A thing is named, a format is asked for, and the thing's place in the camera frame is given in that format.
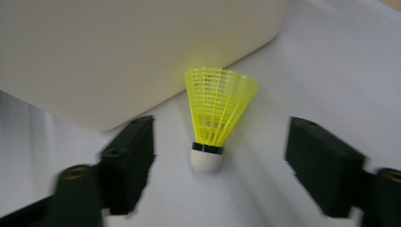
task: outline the yellow plastic mesh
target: yellow plastic mesh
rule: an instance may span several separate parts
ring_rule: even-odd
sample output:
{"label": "yellow plastic mesh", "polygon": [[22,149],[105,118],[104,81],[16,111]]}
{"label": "yellow plastic mesh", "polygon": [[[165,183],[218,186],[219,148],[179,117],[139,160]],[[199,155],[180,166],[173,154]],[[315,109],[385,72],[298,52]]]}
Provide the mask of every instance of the yellow plastic mesh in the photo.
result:
{"label": "yellow plastic mesh", "polygon": [[257,91],[250,77],[221,68],[194,68],[185,72],[197,143],[222,147]]}

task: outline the yellow shuttlecock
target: yellow shuttlecock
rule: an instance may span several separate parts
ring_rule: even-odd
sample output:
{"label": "yellow shuttlecock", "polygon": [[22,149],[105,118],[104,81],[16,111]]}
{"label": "yellow shuttlecock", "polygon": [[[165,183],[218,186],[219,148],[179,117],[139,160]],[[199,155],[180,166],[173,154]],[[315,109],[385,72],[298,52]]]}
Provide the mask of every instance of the yellow shuttlecock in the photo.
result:
{"label": "yellow shuttlecock", "polygon": [[250,77],[221,68],[185,72],[185,86],[196,142],[191,164],[199,172],[216,171],[227,136],[257,91]]}

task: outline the shuttlecock cork base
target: shuttlecock cork base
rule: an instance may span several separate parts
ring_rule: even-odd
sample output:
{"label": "shuttlecock cork base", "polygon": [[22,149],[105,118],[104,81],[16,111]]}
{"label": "shuttlecock cork base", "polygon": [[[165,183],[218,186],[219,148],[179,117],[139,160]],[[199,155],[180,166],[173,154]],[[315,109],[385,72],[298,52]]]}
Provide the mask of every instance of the shuttlecock cork base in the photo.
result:
{"label": "shuttlecock cork base", "polygon": [[194,142],[191,150],[191,165],[201,173],[216,172],[222,163],[223,148]]}

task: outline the black band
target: black band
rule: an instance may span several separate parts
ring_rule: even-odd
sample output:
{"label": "black band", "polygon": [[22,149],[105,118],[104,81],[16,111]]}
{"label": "black band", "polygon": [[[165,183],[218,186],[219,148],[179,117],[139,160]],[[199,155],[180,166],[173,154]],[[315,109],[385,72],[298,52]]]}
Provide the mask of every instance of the black band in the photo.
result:
{"label": "black band", "polygon": [[219,148],[219,147],[209,146],[209,145],[204,145],[204,144],[198,144],[198,143],[194,142],[192,144],[192,149],[197,150],[197,151],[206,152],[206,153],[223,154],[224,148]]}

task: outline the white cork tip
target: white cork tip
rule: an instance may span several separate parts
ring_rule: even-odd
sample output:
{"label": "white cork tip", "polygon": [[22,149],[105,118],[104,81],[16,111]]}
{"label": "white cork tip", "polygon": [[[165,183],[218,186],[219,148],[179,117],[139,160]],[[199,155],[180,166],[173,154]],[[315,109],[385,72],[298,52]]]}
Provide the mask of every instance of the white cork tip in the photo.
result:
{"label": "white cork tip", "polygon": [[191,150],[192,167],[200,173],[216,172],[221,166],[222,159],[222,154],[208,153],[195,149]]}

